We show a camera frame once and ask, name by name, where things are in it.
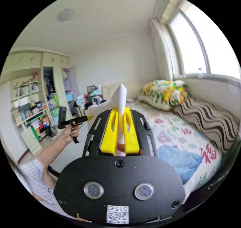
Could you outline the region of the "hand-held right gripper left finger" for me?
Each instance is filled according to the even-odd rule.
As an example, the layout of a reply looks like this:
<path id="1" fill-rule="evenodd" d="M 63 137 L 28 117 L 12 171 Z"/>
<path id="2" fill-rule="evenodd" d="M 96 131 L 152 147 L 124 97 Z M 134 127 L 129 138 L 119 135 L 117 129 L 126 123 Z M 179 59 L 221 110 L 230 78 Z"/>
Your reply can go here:
<path id="1" fill-rule="evenodd" d="M 118 138 L 118 109 L 113 108 L 110 112 L 100 151 L 105 155 L 115 155 Z"/>

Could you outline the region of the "person's left hand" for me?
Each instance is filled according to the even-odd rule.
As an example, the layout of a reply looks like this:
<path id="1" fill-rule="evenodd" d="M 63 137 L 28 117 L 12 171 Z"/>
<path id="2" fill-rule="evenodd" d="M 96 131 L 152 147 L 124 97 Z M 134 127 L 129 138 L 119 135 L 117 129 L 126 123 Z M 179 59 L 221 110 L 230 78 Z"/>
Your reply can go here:
<path id="1" fill-rule="evenodd" d="M 71 126 L 70 124 L 63 131 L 63 139 L 69 144 L 74 141 L 74 138 L 79 136 L 80 125 Z"/>

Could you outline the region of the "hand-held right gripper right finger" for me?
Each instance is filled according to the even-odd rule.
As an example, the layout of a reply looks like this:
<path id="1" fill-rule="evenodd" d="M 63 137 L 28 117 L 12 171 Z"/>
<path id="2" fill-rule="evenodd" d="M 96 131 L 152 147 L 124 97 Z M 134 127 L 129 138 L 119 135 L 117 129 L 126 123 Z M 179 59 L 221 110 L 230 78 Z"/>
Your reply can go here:
<path id="1" fill-rule="evenodd" d="M 124 140 L 125 154 L 138 155 L 140 147 L 130 108 L 125 108 L 124 110 Z"/>

